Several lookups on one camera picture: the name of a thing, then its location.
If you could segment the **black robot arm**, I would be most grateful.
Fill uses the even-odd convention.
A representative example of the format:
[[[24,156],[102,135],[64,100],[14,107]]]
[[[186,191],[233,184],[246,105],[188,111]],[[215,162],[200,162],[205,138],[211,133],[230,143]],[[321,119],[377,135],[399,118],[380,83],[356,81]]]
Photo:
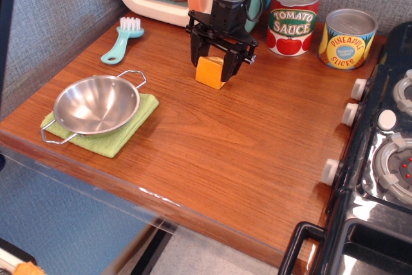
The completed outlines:
[[[190,10],[186,32],[191,35],[191,61],[196,66],[213,46],[225,52],[220,81],[236,75],[242,63],[252,64],[258,41],[245,29],[247,21],[258,21],[263,3],[254,18],[249,15],[251,0],[212,0],[211,13]]]

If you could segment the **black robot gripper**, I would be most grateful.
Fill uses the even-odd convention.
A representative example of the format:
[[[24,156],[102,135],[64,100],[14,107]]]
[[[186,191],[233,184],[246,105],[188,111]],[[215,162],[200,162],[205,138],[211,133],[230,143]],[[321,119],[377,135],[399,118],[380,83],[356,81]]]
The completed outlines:
[[[245,5],[213,1],[209,14],[189,11],[186,32],[191,37],[191,61],[198,65],[201,56],[208,56],[210,47],[225,52],[221,81],[227,82],[236,75],[243,62],[255,61],[254,50],[258,42],[245,29],[247,12]]]

